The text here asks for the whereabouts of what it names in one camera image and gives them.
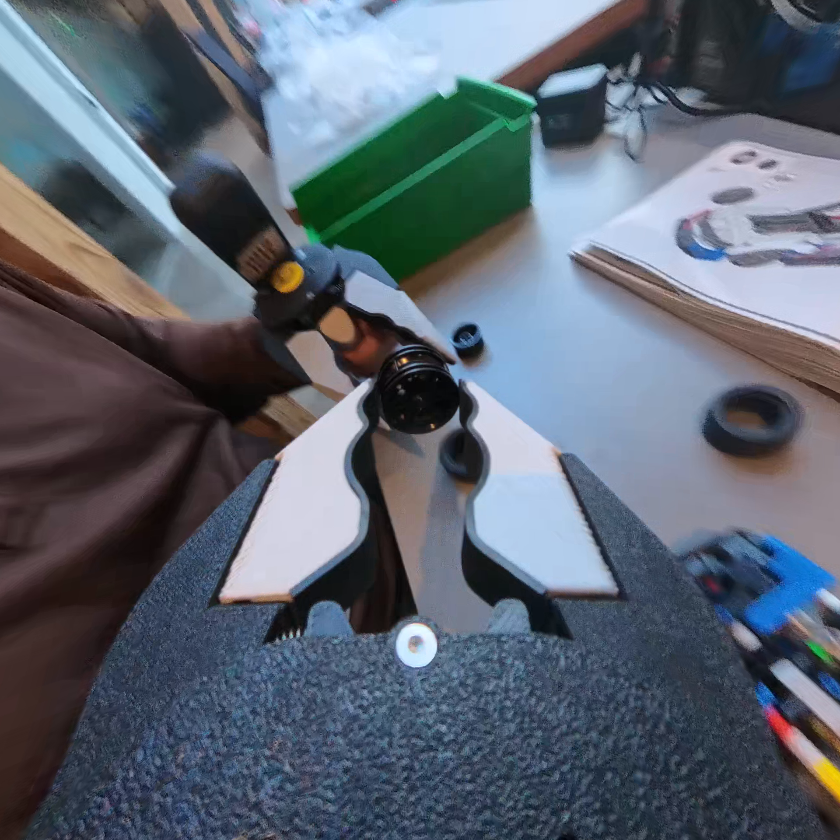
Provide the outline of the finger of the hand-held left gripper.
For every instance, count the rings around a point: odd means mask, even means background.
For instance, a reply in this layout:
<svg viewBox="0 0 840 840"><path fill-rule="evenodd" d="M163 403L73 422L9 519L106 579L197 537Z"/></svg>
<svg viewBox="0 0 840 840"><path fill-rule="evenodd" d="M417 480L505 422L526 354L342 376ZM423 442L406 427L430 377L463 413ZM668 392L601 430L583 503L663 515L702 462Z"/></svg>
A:
<svg viewBox="0 0 840 840"><path fill-rule="evenodd" d="M330 308L318 321L318 331L333 346L356 346L361 333L344 308Z"/></svg>
<svg viewBox="0 0 840 840"><path fill-rule="evenodd" d="M435 350L447 364L457 363L451 342L399 287L356 270L344 282L343 294L352 315L403 337L404 343L421 343Z"/></svg>

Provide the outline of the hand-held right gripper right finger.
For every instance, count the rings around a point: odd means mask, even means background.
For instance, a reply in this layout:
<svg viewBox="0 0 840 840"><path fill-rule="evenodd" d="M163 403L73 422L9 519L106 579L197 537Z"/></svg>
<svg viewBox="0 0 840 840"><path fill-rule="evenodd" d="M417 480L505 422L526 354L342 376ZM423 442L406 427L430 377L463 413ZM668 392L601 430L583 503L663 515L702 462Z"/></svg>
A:
<svg viewBox="0 0 840 840"><path fill-rule="evenodd" d="M462 565L485 601L509 585L544 599L616 599L613 570L564 469L561 452L485 389L459 384L457 471L474 487Z"/></svg>

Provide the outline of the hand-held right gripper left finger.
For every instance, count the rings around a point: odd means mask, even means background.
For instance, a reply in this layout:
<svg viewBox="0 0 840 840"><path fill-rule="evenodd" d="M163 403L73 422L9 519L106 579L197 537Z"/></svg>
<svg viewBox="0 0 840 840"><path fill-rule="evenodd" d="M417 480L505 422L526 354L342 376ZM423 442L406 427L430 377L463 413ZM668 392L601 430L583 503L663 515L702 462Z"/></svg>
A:
<svg viewBox="0 0 840 840"><path fill-rule="evenodd" d="M364 381L280 452L221 582L220 604L302 604L359 552L370 499L353 456L378 422L374 383Z"/></svg>

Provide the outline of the black rubber tyre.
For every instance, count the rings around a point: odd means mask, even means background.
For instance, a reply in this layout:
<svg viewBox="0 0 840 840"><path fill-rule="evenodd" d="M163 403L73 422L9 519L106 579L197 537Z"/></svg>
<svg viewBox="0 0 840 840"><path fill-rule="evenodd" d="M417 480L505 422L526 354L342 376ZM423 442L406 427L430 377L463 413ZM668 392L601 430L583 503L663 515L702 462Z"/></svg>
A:
<svg viewBox="0 0 840 840"><path fill-rule="evenodd" d="M769 385L739 385L709 404L701 433L724 455L760 458L788 446L802 419L802 406L787 392Z"/></svg>
<svg viewBox="0 0 840 840"><path fill-rule="evenodd" d="M450 476L475 485L483 480L486 472L486 447L471 431L458 428L440 445L438 460Z"/></svg>

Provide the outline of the toy brick car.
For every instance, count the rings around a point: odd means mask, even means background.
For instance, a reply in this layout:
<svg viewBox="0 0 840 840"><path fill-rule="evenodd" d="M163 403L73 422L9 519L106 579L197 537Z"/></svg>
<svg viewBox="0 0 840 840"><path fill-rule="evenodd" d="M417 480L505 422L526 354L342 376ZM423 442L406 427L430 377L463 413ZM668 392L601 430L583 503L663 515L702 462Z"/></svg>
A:
<svg viewBox="0 0 840 840"><path fill-rule="evenodd" d="M678 555L740 652L764 719L831 838L839 828L839 601L787 543L731 530Z"/></svg>

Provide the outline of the person's left forearm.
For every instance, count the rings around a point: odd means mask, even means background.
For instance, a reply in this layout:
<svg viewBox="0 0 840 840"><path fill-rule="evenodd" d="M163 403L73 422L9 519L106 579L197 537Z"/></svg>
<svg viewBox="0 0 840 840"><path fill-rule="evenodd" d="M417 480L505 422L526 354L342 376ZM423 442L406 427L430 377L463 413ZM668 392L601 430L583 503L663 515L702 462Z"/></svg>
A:
<svg viewBox="0 0 840 840"><path fill-rule="evenodd" d="M201 323L123 315L112 319L108 335L235 425L271 397L312 383L286 345L252 317Z"/></svg>

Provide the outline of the grey desk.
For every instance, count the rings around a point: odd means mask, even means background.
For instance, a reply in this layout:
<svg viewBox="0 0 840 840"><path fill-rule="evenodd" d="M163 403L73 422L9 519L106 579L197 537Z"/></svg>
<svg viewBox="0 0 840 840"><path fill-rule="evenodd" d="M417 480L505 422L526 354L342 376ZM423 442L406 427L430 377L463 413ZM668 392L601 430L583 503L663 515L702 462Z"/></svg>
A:
<svg viewBox="0 0 840 840"><path fill-rule="evenodd" d="M455 368L584 462L671 549L732 527L768 532L838 575L838 402L577 265L570 250L713 148L734 140L838 158L835 135L751 115L653 111L640 162L621 135L546 150L532 131L532 206L407 278L448 337L484 353ZM773 385L803 406L772 458L730 458L700 434L708 403Z"/></svg>

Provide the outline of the green box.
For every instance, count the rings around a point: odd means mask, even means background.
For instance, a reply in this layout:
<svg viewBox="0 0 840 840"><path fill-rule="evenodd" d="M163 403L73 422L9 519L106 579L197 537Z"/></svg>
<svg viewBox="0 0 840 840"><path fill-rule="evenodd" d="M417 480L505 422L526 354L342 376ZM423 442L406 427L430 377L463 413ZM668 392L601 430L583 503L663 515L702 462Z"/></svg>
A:
<svg viewBox="0 0 840 840"><path fill-rule="evenodd" d="M361 251L403 280L525 210L536 105L459 77L292 187L311 242Z"/></svg>

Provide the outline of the white framed glass panel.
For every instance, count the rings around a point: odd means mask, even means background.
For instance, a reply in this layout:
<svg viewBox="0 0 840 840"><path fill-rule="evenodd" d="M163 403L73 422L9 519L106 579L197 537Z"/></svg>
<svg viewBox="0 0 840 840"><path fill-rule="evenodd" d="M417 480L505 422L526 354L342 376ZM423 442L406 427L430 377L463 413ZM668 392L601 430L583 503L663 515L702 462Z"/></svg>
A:
<svg viewBox="0 0 840 840"><path fill-rule="evenodd" d="M175 218L200 153L245 136L185 34L195 2L2 2L2 164L186 314L244 314L245 283Z"/></svg>

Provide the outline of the clear plastic bags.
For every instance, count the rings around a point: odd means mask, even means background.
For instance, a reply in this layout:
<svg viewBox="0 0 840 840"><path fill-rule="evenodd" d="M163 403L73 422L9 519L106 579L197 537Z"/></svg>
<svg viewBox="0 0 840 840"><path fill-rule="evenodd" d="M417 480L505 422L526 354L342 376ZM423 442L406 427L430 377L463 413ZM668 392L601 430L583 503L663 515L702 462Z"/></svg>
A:
<svg viewBox="0 0 840 840"><path fill-rule="evenodd" d="M445 2L253 2L276 163L355 140L447 85Z"/></svg>

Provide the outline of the person's brown top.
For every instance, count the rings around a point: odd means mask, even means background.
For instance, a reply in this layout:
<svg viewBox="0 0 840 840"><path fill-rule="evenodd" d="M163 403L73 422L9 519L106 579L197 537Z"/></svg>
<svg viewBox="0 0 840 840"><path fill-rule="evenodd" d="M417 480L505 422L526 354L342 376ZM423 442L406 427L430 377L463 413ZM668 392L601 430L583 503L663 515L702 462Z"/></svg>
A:
<svg viewBox="0 0 840 840"><path fill-rule="evenodd" d="M1 823L18 838L60 767L112 640L162 566L263 459L2 471Z"/></svg>

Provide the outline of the instruction booklet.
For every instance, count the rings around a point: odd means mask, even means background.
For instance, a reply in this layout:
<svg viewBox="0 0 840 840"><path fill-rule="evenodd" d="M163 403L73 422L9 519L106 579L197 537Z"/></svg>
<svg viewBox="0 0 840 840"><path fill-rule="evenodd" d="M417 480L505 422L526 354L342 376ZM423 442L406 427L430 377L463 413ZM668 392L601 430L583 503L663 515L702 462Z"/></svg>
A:
<svg viewBox="0 0 840 840"><path fill-rule="evenodd" d="M570 254L724 343L837 395L838 200L838 160L733 141Z"/></svg>

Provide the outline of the black power adapter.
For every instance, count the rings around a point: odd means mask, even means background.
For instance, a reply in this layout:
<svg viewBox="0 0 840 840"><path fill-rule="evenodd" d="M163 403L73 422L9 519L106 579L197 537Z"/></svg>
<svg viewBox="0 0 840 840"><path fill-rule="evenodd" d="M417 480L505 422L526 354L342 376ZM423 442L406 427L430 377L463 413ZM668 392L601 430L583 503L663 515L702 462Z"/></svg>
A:
<svg viewBox="0 0 840 840"><path fill-rule="evenodd" d="M605 124L608 69L603 64L552 74L534 94L547 149L590 144Z"/></svg>

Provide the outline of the white table with wooden edge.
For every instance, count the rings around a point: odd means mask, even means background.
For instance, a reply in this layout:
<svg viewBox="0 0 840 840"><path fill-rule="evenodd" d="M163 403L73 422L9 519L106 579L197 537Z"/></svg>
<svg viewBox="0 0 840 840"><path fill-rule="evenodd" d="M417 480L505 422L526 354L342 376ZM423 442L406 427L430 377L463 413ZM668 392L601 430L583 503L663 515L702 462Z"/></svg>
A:
<svg viewBox="0 0 840 840"><path fill-rule="evenodd" d="M401 2L380 22L430 48L440 90L468 77L528 91L644 20L649 7L647 1Z"/></svg>

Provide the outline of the dark bag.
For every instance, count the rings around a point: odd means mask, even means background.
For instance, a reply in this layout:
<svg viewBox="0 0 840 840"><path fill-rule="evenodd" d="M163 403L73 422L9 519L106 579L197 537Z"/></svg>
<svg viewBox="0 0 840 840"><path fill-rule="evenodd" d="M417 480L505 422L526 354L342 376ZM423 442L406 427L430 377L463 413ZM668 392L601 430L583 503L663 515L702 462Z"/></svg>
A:
<svg viewBox="0 0 840 840"><path fill-rule="evenodd" d="M664 2L663 11L667 85L838 134L838 1Z"/></svg>

